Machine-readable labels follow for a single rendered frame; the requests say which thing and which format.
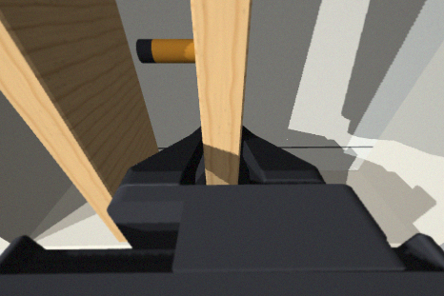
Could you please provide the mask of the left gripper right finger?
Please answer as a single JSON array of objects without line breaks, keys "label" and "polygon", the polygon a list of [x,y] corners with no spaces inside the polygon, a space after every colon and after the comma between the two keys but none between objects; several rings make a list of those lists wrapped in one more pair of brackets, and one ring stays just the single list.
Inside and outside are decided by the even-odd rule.
[{"label": "left gripper right finger", "polygon": [[316,166],[242,126],[238,185],[326,184]]}]

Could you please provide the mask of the light grey wall panel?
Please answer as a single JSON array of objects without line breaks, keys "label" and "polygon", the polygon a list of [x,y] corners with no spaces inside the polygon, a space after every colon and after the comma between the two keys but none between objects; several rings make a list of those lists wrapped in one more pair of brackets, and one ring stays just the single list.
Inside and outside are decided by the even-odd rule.
[{"label": "light grey wall panel", "polygon": [[[193,39],[191,0],[115,0],[161,151],[201,127],[196,63],[137,39]],[[444,0],[252,0],[243,126],[318,170],[358,170],[444,41]]]}]

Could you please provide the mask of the white wall rack case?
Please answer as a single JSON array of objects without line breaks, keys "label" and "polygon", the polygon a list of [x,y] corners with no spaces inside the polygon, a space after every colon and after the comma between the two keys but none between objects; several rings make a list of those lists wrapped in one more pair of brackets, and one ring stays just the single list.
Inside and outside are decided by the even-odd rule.
[{"label": "white wall rack case", "polygon": [[[319,170],[345,184],[391,247],[416,233],[444,243],[444,41],[358,170]],[[45,249],[118,242],[0,90],[0,249],[27,235]]]}]

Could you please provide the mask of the brown vial with black cap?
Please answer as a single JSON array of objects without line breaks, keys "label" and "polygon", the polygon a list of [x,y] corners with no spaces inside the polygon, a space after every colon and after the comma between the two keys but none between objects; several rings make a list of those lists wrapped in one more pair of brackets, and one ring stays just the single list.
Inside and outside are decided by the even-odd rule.
[{"label": "brown vial with black cap", "polygon": [[137,39],[136,53],[143,64],[195,63],[193,39]]}]

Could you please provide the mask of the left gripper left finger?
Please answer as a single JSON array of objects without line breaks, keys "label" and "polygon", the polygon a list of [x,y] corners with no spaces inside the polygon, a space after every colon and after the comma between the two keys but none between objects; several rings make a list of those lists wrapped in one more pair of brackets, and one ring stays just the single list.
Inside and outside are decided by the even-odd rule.
[{"label": "left gripper left finger", "polygon": [[130,167],[121,184],[206,185],[202,128]]}]

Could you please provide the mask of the light wooden shelf board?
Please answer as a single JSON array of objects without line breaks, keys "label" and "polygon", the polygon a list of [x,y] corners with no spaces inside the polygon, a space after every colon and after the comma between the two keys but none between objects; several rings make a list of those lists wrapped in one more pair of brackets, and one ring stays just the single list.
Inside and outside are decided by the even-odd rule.
[{"label": "light wooden shelf board", "polygon": [[252,0],[191,0],[207,185],[238,185]]},{"label": "light wooden shelf board", "polygon": [[115,0],[0,0],[0,90],[118,242],[107,207],[159,152]]}]

